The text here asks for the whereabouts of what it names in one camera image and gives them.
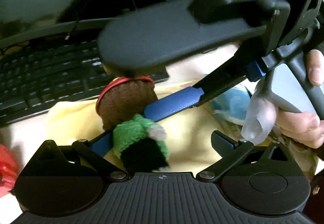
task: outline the human hand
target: human hand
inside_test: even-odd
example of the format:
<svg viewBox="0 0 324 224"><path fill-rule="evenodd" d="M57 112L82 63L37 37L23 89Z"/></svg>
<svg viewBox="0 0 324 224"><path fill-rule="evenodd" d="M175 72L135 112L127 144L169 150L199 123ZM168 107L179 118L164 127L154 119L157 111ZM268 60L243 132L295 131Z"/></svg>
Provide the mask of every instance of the human hand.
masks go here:
<svg viewBox="0 0 324 224"><path fill-rule="evenodd" d="M306 56L308 79L314 86L324 82L324 56L318 50L311 50ZM311 148L319 148L324 143L324 121L313 113L291 113L278 110L276 124L281 132Z"/></svg>

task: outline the gray plastic handle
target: gray plastic handle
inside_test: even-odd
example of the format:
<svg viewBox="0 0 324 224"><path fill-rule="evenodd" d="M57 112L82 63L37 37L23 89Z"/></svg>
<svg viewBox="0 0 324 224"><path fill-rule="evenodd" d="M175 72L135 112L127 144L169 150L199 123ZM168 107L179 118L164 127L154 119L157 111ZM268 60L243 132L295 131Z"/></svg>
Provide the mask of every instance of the gray plastic handle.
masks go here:
<svg viewBox="0 0 324 224"><path fill-rule="evenodd" d="M264 82L262 94L274 105L294 113L312 112L324 120L324 87L308 80L303 52L270 71Z"/></svg>

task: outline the brown knitted fabric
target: brown knitted fabric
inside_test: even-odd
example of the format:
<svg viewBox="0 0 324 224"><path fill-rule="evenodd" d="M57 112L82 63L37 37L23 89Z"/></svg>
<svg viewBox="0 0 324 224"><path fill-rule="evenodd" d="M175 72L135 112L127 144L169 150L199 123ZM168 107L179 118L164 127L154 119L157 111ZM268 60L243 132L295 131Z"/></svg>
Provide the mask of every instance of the brown knitted fabric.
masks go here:
<svg viewBox="0 0 324 224"><path fill-rule="evenodd" d="M143 80L132 80L119 84L107 91L101 98L98 113L105 131L129 121L144 108L157 101L154 84Z"/></svg>

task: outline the red plastic bag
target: red plastic bag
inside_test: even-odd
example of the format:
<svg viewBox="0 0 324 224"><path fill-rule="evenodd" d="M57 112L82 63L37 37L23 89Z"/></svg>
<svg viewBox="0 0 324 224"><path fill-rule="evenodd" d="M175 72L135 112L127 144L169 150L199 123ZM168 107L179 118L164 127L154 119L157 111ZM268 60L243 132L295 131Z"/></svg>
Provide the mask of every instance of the red plastic bag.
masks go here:
<svg viewBox="0 0 324 224"><path fill-rule="evenodd" d="M8 149L0 144L0 197L7 195L17 180L18 165Z"/></svg>

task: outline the ribbed black surface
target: ribbed black surface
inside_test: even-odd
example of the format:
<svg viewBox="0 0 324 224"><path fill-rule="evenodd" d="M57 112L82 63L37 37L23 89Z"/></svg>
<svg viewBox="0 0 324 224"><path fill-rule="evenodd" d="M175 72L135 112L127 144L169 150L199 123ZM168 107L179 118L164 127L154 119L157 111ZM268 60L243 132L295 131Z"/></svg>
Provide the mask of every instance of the ribbed black surface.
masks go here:
<svg viewBox="0 0 324 224"><path fill-rule="evenodd" d="M68 217L22 214L14 224L310 224L300 213L287 217L257 217L230 205L218 188L190 173L137 173L112 184L93 207Z"/></svg>

